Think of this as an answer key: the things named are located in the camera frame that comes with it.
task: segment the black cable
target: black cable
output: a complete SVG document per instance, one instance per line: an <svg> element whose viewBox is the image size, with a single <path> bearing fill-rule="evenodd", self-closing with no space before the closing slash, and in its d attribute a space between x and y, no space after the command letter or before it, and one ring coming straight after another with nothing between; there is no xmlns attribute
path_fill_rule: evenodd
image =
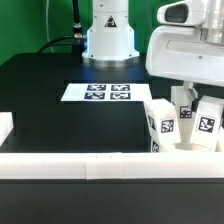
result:
<svg viewBox="0 0 224 224"><path fill-rule="evenodd" d="M69 39L74 39L74 36L64 36L64 37L59 37L57 39L54 39L54 40L48 42L47 44L45 44L37 53L41 53L49 46L52 46L52 44L54 44L54 43L60 42L62 40L69 40Z"/></svg>
<svg viewBox="0 0 224 224"><path fill-rule="evenodd" d="M59 43L59 44L50 44L48 45L46 48L44 48L41 52L38 53L42 53L44 50L46 50L49 47L58 47L58 46L75 46L75 45L80 45L79 43Z"/></svg>
<svg viewBox="0 0 224 224"><path fill-rule="evenodd" d="M78 0L72 0L72 6L73 6L74 34L82 33L82 26L79 18Z"/></svg>

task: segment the cable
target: cable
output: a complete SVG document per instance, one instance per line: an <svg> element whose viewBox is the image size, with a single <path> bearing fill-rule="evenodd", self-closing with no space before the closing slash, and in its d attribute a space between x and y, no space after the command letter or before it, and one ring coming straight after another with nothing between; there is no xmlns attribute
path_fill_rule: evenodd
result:
<svg viewBox="0 0 224 224"><path fill-rule="evenodd" d="M74 22L74 34L82 33L82 25L79 18L79 3L78 0L72 0L73 7L73 22Z"/></svg>
<svg viewBox="0 0 224 224"><path fill-rule="evenodd" d="M74 36L64 36L64 37L60 37L60 38L51 40L50 42L48 42L47 44L45 44L37 53L41 53L46 48L48 48L49 46L52 46L53 44L55 44L57 42L60 42L62 40L69 40L69 39L74 39Z"/></svg>
<svg viewBox="0 0 224 224"><path fill-rule="evenodd" d="M55 43L55 44L49 44L48 46L46 46L45 48L43 48L42 50L39 50L38 53L42 53L45 49L49 48L49 47L58 47L58 46L73 46L73 45L79 45L79 43Z"/></svg>
<svg viewBox="0 0 224 224"><path fill-rule="evenodd" d="M47 41L50 42L50 31L49 31L49 5L50 0L46 0L46 32L47 32Z"/></svg>

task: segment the white border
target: white border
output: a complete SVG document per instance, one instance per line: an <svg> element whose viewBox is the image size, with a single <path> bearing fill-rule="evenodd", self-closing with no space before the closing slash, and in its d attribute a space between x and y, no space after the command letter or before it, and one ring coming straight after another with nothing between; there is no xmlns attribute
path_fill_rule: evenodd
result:
<svg viewBox="0 0 224 224"><path fill-rule="evenodd" d="M4 153L0 179L224 178L224 153Z"/></svg>

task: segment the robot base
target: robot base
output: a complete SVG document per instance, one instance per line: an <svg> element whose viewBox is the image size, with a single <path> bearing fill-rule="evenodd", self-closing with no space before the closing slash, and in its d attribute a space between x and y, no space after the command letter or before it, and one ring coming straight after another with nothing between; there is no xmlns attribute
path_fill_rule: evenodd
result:
<svg viewBox="0 0 224 224"><path fill-rule="evenodd" d="M96 60L93 58L84 58L83 63L99 67L123 67L138 64L139 57L132 57L125 60Z"/></svg>

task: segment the black tabletop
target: black tabletop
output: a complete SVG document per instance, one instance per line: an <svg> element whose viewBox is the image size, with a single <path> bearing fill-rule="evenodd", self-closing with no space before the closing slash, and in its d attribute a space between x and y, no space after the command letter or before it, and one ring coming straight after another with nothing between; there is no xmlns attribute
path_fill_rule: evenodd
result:
<svg viewBox="0 0 224 224"><path fill-rule="evenodd" d="M146 152L150 138L142 102L72 102L69 83L149 83L137 65L100 68L71 54L21 54L0 68L0 111L15 128L1 152Z"/></svg>
<svg viewBox="0 0 224 224"><path fill-rule="evenodd" d="M21 54L0 67L0 111L15 128L1 152L148 152L142 102L60 101L69 83L147 83L153 98L180 82L152 78L140 63L80 64L70 54ZM199 95L223 89L199 85ZM223 179L0 180L0 223L223 223Z"/></svg>

